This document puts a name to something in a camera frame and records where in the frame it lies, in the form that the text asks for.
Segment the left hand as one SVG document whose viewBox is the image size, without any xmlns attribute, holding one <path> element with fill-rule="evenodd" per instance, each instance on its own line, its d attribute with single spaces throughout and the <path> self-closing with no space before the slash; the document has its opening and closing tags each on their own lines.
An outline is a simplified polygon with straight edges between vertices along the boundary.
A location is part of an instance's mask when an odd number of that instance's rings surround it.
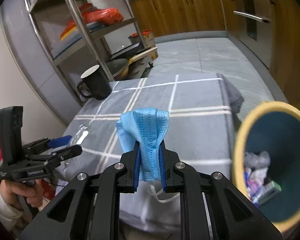
<svg viewBox="0 0 300 240">
<path fill-rule="evenodd" d="M 21 203 L 17 196 L 26 198 L 26 202 L 32 207 L 40 207 L 43 204 L 42 180 L 36 179 L 34 187 L 27 187 L 22 183 L 2 180 L 0 182 L 0 194 L 8 205 L 21 209 Z"/>
</svg>

